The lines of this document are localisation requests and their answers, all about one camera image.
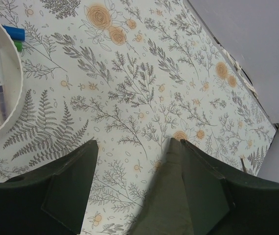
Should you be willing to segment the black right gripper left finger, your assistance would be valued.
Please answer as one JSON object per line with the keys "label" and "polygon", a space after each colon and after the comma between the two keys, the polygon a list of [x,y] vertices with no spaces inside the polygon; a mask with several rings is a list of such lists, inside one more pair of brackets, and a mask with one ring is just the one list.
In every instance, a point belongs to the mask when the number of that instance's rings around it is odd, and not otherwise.
{"label": "black right gripper left finger", "polygon": [[0,235],[78,235],[93,182],[98,145],[0,183]]}

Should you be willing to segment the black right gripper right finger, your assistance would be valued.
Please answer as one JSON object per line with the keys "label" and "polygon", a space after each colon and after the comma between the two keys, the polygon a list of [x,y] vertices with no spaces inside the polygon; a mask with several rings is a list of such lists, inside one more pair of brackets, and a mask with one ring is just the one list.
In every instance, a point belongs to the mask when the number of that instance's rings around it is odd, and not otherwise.
{"label": "black right gripper right finger", "polygon": [[196,235],[279,235],[279,183],[180,142],[182,178]]}

